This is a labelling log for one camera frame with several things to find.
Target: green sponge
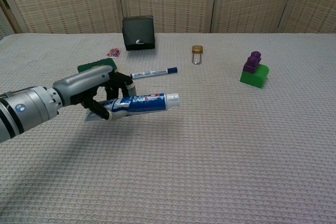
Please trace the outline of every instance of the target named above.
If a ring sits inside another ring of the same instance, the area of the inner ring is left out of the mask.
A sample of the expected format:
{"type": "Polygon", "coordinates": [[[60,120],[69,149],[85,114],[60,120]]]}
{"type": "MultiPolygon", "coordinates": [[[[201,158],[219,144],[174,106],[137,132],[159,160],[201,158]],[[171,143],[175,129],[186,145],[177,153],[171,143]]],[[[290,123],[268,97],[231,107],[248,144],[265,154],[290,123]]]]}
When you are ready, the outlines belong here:
{"type": "Polygon", "coordinates": [[[117,65],[114,63],[114,61],[112,59],[102,59],[102,60],[98,60],[98,61],[95,61],[95,62],[92,62],[92,63],[87,63],[87,64],[84,64],[84,65],[80,65],[77,67],[77,70],[78,72],[83,72],[85,70],[88,70],[88,69],[91,69],[93,67],[96,67],[96,66],[112,66],[113,69],[115,71],[117,71],[117,65]]]}
{"type": "Polygon", "coordinates": [[[267,66],[259,64],[255,73],[243,71],[240,81],[261,89],[264,86],[268,72],[269,69],[267,66]]]}

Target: black box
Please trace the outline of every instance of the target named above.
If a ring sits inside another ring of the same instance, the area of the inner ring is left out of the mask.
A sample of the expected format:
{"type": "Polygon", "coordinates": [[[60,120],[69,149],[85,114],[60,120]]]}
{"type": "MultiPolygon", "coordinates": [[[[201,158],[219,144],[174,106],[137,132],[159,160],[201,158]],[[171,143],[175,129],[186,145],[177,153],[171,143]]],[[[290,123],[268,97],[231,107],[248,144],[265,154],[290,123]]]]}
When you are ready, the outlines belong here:
{"type": "Polygon", "coordinates": [[[155,48],[153,16],[124,18],[122,35],[127,51],[155,48]]]}

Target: white marker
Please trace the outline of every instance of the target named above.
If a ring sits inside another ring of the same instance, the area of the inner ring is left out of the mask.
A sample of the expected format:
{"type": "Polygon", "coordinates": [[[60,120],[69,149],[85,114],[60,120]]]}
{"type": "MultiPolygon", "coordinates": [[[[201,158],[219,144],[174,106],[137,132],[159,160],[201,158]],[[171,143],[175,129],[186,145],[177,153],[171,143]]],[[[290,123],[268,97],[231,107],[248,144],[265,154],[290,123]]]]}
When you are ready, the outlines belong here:
{"type": "Polygon", "coordinates": [[[168,74],[168,73],[177,73],[177,67],[175,68],[166,68],[161,70],[149,70],[142,73],[132,73],[131,78],[132,79],[139,79],[139,78],[145,78],[149,76],[160,76],[162,74],[168,74]]]}

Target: robotic hand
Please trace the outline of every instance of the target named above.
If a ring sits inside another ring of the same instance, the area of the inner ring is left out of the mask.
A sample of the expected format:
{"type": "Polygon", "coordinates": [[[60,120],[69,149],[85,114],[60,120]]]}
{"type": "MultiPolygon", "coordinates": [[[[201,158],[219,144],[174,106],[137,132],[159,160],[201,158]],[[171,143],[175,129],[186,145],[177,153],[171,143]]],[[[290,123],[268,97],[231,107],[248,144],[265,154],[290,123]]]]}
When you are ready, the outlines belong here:
{"type": "Polygon", "coordinates": [[[27,88],[0,94],[0,143],[14,138],[58,115],[58,110],[81,103],[84,108],[106,120],[112,112],[93,99],[99,87],[105,87],[107,100],[136,95],[129,76],[111,66],[89,69],[54,82],[52,88],[27,88]]]}

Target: marker cap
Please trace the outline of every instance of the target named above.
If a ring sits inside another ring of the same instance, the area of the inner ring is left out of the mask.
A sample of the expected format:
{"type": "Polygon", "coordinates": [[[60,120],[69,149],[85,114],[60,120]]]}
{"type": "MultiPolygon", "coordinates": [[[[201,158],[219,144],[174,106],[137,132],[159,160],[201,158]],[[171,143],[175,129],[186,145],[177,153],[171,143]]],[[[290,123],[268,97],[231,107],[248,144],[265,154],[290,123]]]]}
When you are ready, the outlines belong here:
{"type": "Polygon", "coordinates": [[[175,68],[167,68],[168,73],[177,73],[177,67],[175,68]]]}
{"type": "Polygon", "coordinates": [[[175,106],[180,106],[180,97],[177,93],[166,95],[166,109],[170,109],[175,106]]]}

